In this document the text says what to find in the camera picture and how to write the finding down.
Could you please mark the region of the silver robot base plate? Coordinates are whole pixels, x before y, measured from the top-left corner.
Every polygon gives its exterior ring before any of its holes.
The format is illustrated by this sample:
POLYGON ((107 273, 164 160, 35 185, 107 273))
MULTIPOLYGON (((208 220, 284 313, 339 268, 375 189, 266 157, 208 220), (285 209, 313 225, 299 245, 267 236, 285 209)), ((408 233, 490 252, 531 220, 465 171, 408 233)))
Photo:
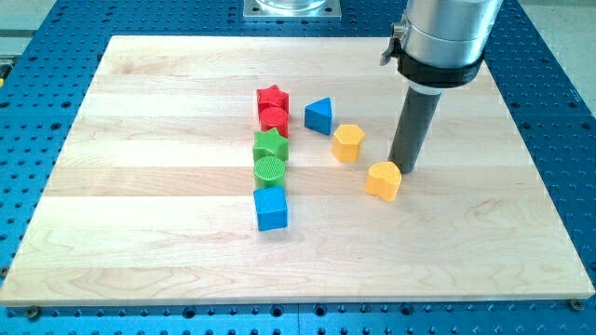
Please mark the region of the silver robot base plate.
POLYGON ((246 21, 339 20, 340 0, 244 0, 246 21))

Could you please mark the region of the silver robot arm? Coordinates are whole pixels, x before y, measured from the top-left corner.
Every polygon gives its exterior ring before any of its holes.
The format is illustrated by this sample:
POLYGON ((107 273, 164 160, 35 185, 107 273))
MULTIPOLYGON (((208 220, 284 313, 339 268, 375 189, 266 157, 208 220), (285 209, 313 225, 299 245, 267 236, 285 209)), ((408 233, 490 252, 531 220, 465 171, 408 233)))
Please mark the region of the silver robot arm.
POLYGON ((494 26, 502 0, 408 0, 391 26, 386 65, 401 49, 428 66, 455 69, 476 62, 494 26))

